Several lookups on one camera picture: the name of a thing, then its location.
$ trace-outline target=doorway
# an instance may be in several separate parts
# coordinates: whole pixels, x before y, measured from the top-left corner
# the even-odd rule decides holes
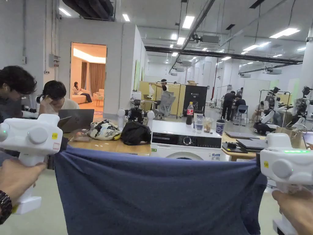
[[[70,98],[80,109],[94,109],[95,118],[103,115],[106,59],[106,45],[71,45]]]

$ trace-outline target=washing machine control panel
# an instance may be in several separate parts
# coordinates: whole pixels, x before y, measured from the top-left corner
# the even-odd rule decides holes
[[[152,143],[220,149],[222,138],[152,133]]]

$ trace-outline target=curtain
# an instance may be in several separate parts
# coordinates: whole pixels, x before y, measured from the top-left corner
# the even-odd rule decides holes
[[[86,77],[87,77],[87,63],[81,64],[81,88],[86,89]]]
[[[104,89],[105,64],[89,64],[91,94]]]

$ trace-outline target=red bottle label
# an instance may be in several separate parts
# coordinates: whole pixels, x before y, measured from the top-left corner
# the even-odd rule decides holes
[[[193,115],[193,109],[187,109],[187,115]]]

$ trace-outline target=washing machine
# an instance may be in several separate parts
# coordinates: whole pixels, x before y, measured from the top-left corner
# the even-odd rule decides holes
[[[227,161],[222,137],[212,130],[196,133],[193,125],[153,120],[151,156],[162,158]]]

